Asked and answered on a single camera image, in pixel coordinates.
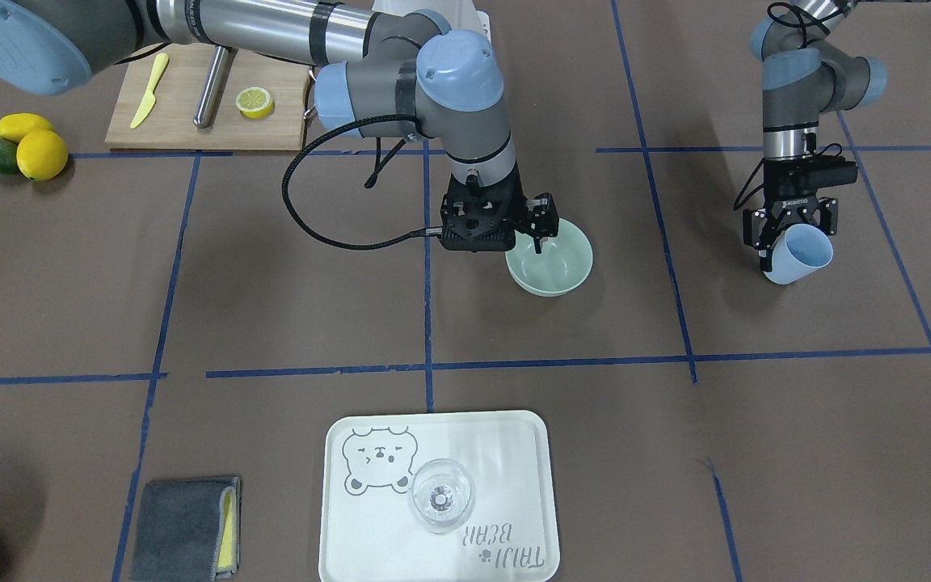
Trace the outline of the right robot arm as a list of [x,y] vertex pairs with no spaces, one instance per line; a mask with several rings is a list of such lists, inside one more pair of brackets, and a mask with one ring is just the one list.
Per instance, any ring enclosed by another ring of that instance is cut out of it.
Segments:
[[289,182],[304,158],[341,135],[436,139],[451,175],[436,237],[450,251],[510,251],[520,235],[559,232],[550,194],[529,199],[486,33],[456,28],[435,8],[406,14],[339,1],[0,1],[0,78],[33,95],[61,95],[152,44],[207,44],[315,67],[325,133],[291,161],[281,182],[301,228]]

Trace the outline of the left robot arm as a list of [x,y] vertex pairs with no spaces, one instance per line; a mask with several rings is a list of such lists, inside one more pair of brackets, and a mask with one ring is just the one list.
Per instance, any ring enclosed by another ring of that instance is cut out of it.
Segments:
[[750,38],[762,65],[762,155],[739,191],[745,246],[760,270],[788,285],[826,268],[834,251],[838,202],[825,188],[857,181],[858,165],[839,145],[821,145],[819,119],[876,102],[887,87],[887,67],[855,57],[828,37],[856,10],[853,1],[777,1]]

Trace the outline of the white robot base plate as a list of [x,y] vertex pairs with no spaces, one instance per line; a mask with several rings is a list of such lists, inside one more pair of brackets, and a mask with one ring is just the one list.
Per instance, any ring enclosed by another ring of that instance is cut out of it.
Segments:
[[416,11],[436,12],[450,30],[475,31],[491,39],[491,23],[486,12],[478,11],[473,1],[373,1],[372,10],[404,16]]

